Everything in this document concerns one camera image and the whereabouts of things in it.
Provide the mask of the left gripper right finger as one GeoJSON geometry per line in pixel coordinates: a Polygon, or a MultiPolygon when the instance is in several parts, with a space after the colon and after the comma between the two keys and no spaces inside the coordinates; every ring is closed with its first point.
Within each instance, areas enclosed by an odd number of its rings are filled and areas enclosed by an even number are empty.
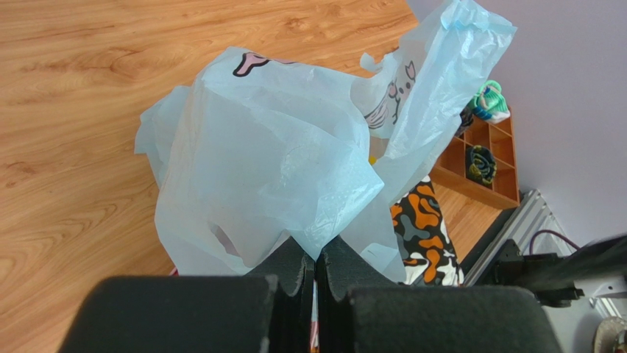
{"type": "Polygon", "coordinates": [[[322,352],[559,352],[527,290],[411,287],[387,279],[343,239],[316,262],[322,352]]]}

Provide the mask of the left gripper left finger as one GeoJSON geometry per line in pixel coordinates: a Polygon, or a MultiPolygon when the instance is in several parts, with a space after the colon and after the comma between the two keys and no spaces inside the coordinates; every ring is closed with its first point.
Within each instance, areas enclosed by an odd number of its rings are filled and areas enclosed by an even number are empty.
{"type": "Polygon", "coordinates": [[[243,276],[111,277],[62,352],[308,352],[314,261],[286,240],[243,276]]]}

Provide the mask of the light blue plastic bag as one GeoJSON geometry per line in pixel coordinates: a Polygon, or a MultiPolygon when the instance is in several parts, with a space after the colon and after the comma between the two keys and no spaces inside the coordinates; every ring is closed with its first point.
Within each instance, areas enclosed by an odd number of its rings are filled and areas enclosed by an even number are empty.
{"type": "Polygon", "coordinates": [[[226,49],[144,111],[135,137],[179,274],[247,274],[288,239],[317,259],[339,237],[403,283],[390,207],[429,176],[516,31],[445,1],[381,61],[361,57],[369,78],[226,49]]]}

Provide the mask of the camouflage patterned cloth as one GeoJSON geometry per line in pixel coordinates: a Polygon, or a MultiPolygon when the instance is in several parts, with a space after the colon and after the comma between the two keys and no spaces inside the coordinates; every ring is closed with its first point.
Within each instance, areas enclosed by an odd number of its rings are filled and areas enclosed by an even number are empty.
{"type": "Polygon", "coordinates": [[[458,287],[464,272],[431,178],[426,176],[390,207],[405,269],[405,285],[458,287]]]}

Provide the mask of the wooden compartment tray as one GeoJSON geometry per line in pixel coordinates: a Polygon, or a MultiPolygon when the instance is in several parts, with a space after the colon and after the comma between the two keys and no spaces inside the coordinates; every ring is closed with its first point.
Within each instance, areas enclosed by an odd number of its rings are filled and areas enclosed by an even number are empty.
{"type": "Polygon", "coordinates": [[[436,184],[495,209],[518,207],[520,193],[511,119],[499,124],[489,124],[475,118],[464,133],[451,140],[437,160],[430,176],[436,184]],[[476,145],[487,147],[497,163],[496,177],[490,187],[466,178],[466,149],[476,145]]]}

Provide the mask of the dark yellow sock roll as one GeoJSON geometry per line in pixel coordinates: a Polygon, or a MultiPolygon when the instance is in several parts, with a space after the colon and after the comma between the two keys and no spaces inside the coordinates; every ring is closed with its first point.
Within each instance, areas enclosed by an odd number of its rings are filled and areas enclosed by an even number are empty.
{"type": "Polygon", "coordinates": [[[465,154],[466,178],[490,187],[497,173],[497,163],[492,152],[485,146],[471,146],[465,154]]]}

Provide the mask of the teal white sock roll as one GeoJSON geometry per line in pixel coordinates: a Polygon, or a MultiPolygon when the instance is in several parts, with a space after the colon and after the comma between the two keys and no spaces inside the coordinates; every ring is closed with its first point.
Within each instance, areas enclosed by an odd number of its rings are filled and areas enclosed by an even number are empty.
{"type": "Polygon", "coordinates": [[[471,98],[467,107],[474,116],[489,124],[499,124],[511,117],[502,87],[494,80],[486,81],[471,98]]]}

